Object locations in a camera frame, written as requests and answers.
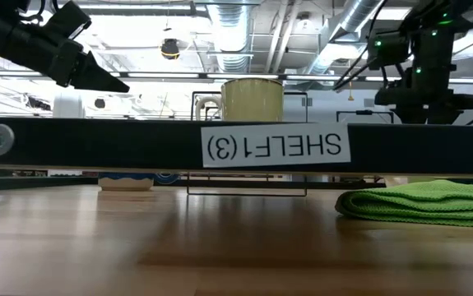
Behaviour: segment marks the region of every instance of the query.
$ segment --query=black shelf rail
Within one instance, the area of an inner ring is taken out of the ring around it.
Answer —
[[[372,116],[378,115],[381,116],[381,119],[386,121],[382,115],[388,115],[390,117],[390,123],[395,123],[395,114],[393,112],[380,112],[372,110],[357,110],[357,111],[336,111],[336,121],[339,123],[341,121],[341,114],[355,114],[360,116]]]
[[[263,123],[0,118],[0,124],[15,136],[0,155],[4,169],[473,175],[472,126],[349,124],[350,163],[205,169],[201,127]]]

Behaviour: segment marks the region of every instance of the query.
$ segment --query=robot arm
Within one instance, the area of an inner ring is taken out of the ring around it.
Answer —
[[[466,109],[473,109],[473,95],[455,95],[448,89],[455,34],[473,29],[462,15],[473,0],[421,0],[396,30],[381,30],[369,36],[368,62],[364,69],[383,70],[384,87],[375,104],[396,105],[393,111],[403,123],[451,124]],[[401,63],[414,55],[412,67]],[[402,79],[388,83],[385,67],[395,66]],[[335,90],[344,82],[337,83]]]
[[[30,0],[0,0],[0,57],[49,76],[59,86],[83,90],[128,92],[129,87],[97,65],[73,39],[90,18],[68,2],[44,26],[25,24],[19,11]]]

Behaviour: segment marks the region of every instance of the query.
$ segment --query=mug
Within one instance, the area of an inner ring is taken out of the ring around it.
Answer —
[[[213,102],[224,121],[281,122],[284,115],[284,86],[278,81],[243,78],[221,86],[221,99],[207,97],[196,104],[196,120],[202,119],[202,108]]]

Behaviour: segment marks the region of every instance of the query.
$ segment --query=green towel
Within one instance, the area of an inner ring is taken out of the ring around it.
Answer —
[[[369,220],[473,227],[473,185],[437,180],[346,192],[335,205]]]

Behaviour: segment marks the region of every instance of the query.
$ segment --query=shelf label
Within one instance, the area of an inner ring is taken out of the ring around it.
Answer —
[[[351,162],[345,124],[202,127],[204,168]]]

